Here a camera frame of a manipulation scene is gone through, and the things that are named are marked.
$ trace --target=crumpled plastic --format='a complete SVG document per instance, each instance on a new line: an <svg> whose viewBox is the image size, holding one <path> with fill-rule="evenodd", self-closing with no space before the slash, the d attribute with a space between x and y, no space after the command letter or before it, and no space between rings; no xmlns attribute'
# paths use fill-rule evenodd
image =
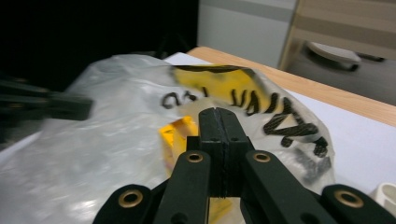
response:
<svg viewBox="0 0 396 224"><path fill-rule="evenodd" d="M91 64L68 89L94 100L91 117L47 119L38 139L1 160L0 223L92 223L116 189L129 184L153 189L167 178L158 130L185 115L196 118L209 106L232 110L254 147L276 154L306 188L320 193L332 184L334 152L323 123L259 71L228 68L242 69L268 93L261 111L249 107L249 88L230 92L227 100L201 87L183 86L177 76L191 76L194 68L188 66L143 55L118 55ZM243 91L250 97L246 104ZM276 106L264 113L274 92ZM178 104L173 95L179 97ZM285 102L291 102L291 112ZM302 125L290 135L290 128ZM238 210L236 203L220 222L243 223Z"/></svg>

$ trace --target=plastic bag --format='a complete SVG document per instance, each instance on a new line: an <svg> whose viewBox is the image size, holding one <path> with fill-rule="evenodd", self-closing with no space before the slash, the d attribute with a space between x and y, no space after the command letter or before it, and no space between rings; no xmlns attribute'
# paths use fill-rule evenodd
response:
<svg viewBox="0 0 396 224"><path fill-rule="evenodd" d="M92 223L116 189L162 183L158 130L210 106L232 110L254 147L306 188L334 182L326 127L258 71L120 55L90 65L68 91L95 101L92 116L46 120L33 144L0 163L0 223ZM237 203L220 222L243 222Z"/></svg>

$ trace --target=yellow object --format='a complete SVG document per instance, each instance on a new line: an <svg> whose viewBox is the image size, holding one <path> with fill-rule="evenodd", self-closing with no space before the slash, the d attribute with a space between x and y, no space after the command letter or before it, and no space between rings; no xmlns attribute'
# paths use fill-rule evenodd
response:
<svg viewBox="0 0 396 224"><path fill-rule="evenodd" d="M178 119L160 130L163 140L163 158L169 176L175 168L178 156L186 151L187 136L197 136L198 126L190 116ZM228 199L210 199L209 223L216 223L231 211L233 203Z"/></svg>
<svg viewBox="0 0 396 224"><path fill-rule="evenodd" d="M174 74L180 85L198 91L205 89L206 96L230 105L246 107L253 92L261 108L267 108L271 103L270 93L264 91L260 81L255 81L256 75L247 68L230 65L175 66Z"/></svg>

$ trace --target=black plastic part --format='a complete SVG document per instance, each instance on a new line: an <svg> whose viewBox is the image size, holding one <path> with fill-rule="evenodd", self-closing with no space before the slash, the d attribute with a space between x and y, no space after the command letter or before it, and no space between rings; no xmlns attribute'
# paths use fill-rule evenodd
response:
<svg viewBox="0 0 396 224"><path fill-rule="evenodd" d="M186 151L199 150L199 137L198 136L187 136Z"/></svg>
<svg viewBox="0 0 396 224"><path fill-rule="evenodd" d="M133 207L122 207L120 197L128 190L138 190L142 194L142 201ZM105 202L96 215L93 224L144 224L146 214L151 204L150 189L139 185L128 185L117 189Z"/></svg>
<svg viewBox="0 0 396 224"><path fill-rule="evenodd" d="M324 188L319 201L339 223L396 223L396 218L369 196L345 185Z"/></svg>
<svg viewBox="0 0 396 224"><path fill-rule="evenodd" d="M48 105L49 101L46 98L0 94L0 108L2 109L18 108L26 110L32 108L44 108Z"/></svg>
<svg viewBox="0 0 396 224"><path fill-rule="evenodd" d="M209 155L194 150L182 153L168 180L153 223L207 223L209 177Z"/></svg>
<svg viewBox="0 0 396 224"><path fill-rule="evenodd" d="M163 181L159 186L151 191L151 204L146 214L145 223L151 224L160 206L163 194L165 193L168 180Z"/></svg>
<svg viewBox="0 0 396 224"><path fill-rule="evenodd" d="M336 223L272 153L249 151L242 167L270 223Z"/></svg>
<svg viewBox="0 0 396 224"><path fill-rule="evenodd" d="M200 149L212 158L211 197L240 197L243 187L240 162L253 150L236 115L209 108L199 114Z"/></svg>
<svg viewBox="0 0 396 224"><path fill-rule="evenodd" d="M49 91L41 87L27 85L16 81L0 80L0 93L8 95L46 97Z"/></svg>
<svg viewBox="0 0 396 224"><path fill-rule="evenodd" d="M49 101L49 115L53 119L84 120L90 115L93 100L70 93L54 93Z"/></svg>
<svg viewBox="0 0 396 224"><path fill-rule="evenodd" d="M254 191L248 184L244 186L244 190L241 196L240 208L242 216L247 224L268 224L268 220L265 211L262 210L260 203L255 195Z"/></svg>

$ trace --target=screw hole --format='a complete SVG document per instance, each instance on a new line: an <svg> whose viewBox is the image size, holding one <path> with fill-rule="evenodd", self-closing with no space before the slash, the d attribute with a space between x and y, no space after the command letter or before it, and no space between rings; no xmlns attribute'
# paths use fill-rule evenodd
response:
<svg viewBox="0 0 396 224"><path fill-rule="evenodd" d="M190 162L200 162L203 159L204 159L204 157L201 154L198 154L198 153L190 154L187 157L187 160L190 161Z"/></svg>
<svg viewBox="0 0 396 224"><path fill-rule="evenodd" d="M346 190L337 190L334 196L338 202L349 207L360 208L364 205L363 200L358 195Z"/></svg>
<svg viewBox="0 0 396 224"><path fill-rule="evenodd" d="M131 208L140 204L143 200L143 194L137 189L129 189L123 192L119 197L119 205L123 208Z"/></svg>
<svg viewBox="0 0 396 224"><path fill-rule="evenodd" d="M254 160L260 161L260 162L268 162L271 160L271 157L269 157L265 153L256 153L256 154L254 154Z"/></svg>

